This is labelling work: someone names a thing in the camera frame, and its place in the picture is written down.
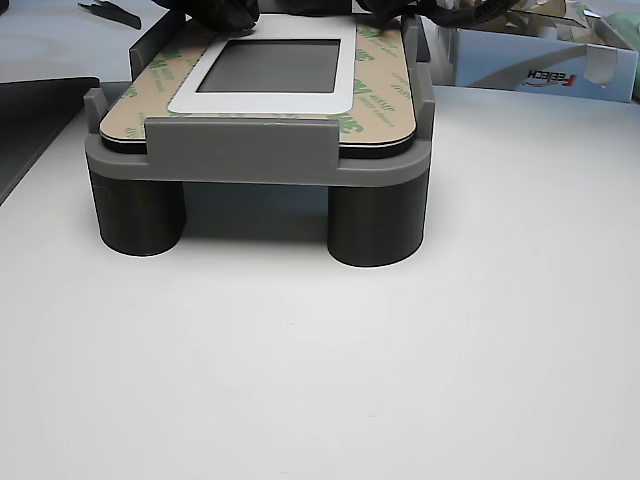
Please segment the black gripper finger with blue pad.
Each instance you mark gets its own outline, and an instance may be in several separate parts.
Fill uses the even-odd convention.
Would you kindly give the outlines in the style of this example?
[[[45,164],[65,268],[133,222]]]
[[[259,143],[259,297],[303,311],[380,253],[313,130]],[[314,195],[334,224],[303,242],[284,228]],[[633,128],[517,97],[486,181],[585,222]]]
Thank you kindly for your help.
[[[155,0],[168,10],[176,10],[213,31],[251,30],[260,17],[256,0]]]
[[[368,24],[380,32],[394,26],[395,19],[412,13],[413,0],[356,0],[356,4],[370,15]]]

